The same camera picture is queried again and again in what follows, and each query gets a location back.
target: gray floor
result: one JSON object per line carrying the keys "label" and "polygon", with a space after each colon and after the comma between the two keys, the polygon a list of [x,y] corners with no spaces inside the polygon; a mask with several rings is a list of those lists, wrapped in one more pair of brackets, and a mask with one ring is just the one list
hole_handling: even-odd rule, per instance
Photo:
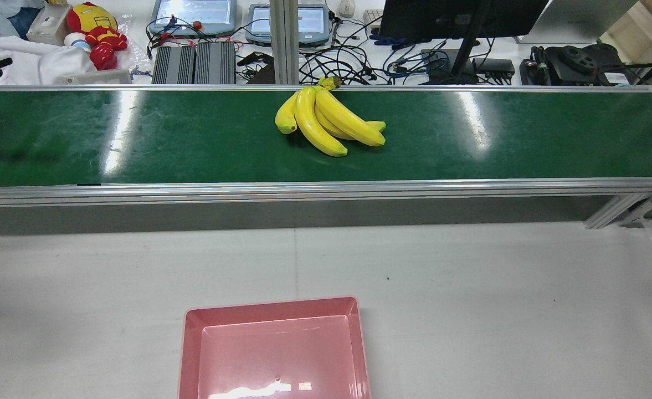
{"label": "gray floor", "polygon": [[184,312],[355,295],[373,398],[652,397],[652,229],[0,237],[0,397],[176,396]]}

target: computer mouse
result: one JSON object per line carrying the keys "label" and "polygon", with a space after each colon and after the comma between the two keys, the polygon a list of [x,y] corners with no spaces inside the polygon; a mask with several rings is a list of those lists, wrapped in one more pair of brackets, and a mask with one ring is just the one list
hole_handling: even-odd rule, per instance
{"label": "computer mouse", "polygon": [[356,15],[356,0],[341,0],[338,6],[338,15],[344,18],[353,18]]}

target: plush toy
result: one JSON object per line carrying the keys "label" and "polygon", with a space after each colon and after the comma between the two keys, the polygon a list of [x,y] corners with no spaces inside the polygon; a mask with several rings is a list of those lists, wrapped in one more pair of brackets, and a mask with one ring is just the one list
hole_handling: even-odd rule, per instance
{"label": "plush toy", "polygon": [[116,50],[126,50],[126,36],[116,31],[116,18],[102,7],[90,2],[78,4],[67,15],[67,24],[73,32],[87,35],[93,46],[90,60],[97,70],[113,70],[119,63]]}

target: plastic bag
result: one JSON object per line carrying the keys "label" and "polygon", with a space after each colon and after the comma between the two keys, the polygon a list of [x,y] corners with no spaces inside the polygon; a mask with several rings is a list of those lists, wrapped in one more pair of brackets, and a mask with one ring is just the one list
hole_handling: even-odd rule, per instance
{"label": "plastic bag", "polygon": [[133,18],[131,14],[123,14],[116,19],[117,30],[127,37],[126,50],[115,53],[116,58],[119,60],[117,68],[129,70],[133,83],[150,84],[153,63],[141,47],[129,36],[129,28],[131,28]]}

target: white container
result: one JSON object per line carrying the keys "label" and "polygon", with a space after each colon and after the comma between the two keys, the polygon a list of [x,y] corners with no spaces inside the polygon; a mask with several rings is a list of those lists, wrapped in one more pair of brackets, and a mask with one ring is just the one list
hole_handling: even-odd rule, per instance
{"label": "white container", "polygon": [[609,35],[634,63],[652,63],[652,15],[641,3],[609,28]]}
{"label": "white container", "polygon": [[71,9],[70,5],[46,4],[30,25],[28,40],[35,43],[64,45],[65,36],[70,33],[67,14]]}

